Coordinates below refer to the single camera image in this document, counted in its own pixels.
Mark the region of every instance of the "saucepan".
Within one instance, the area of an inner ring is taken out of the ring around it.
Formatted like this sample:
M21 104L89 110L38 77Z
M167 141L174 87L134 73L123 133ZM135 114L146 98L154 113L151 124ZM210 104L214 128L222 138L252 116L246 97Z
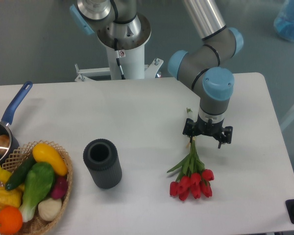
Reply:
M11 103L8 105L2 116L2 119L0 121L0 165L4 163L5 159L9 156L10 153L12 153L20 146L19 142L12 135L12 132L9 129L8 125L12 124L15 110L22 102L24 97L27 95L32 86L32 82L25 82L19 92L13 98Z

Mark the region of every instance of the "yellow bell pepper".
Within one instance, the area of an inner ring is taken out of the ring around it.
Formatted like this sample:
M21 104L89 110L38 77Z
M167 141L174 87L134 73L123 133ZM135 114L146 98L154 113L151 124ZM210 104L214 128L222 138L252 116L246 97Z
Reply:
M12 175L12 173L10 171L7 171L5 169L2 169L1 166L0 166L0 181L2 183L5 184L8 181L8 179L10 178L11 175ZM21 184L20 186L18 186L17 189L19 189L22 192L24 192L24 190L25 190L24 184Z
M0 187L0 210L6 206L19 208L21 206L21 201L22 193L19 190L13 189L6 191L4 187Z

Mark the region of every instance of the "tabletop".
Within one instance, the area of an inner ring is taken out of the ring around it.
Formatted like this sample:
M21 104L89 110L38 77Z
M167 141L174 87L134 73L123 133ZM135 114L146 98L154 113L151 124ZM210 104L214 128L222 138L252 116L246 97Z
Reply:
M224 126L232 143L211 137L196 147L212 169L213 197L185 202L169 195L167 170L189 149L182 135L186 108L199 97L174 78L34 84L10 126L20 144L54 141L73 162L73 190L51 234L236 235L294 230L285 206L294 174L264 77L235 74ZM0 118L20 85L0 86ZM122 180L94 184L82 153L95 139L115 144Z

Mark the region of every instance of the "yellow pepper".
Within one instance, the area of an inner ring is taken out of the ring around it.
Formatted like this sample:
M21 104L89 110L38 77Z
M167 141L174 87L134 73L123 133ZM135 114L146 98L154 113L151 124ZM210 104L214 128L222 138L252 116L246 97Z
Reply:
M4 187L0 187L0 210L6 206L19 208L21 206L21 201L22 193L19 190L13 189L6 191Z
M11 175L12 175L12 173L10 171L7 171L5 169L2 169L1 166L0 166L0 181L2 183L5 184L8 181L8 179L10 178ZM22 192L24 192L24 189L25 189L24 184L21 184L20 186L18 186L17 189L19 189Z
M36 162L49 163L57 175L65 176L68 167L58 151L46 143L38 143L33 147L33 156Z

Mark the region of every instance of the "blue container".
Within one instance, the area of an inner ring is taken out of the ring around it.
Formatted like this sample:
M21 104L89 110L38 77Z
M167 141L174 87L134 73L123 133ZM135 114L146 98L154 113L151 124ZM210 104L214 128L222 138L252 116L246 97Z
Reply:
M285 1L273 25L280 37L294 42L294 0Z

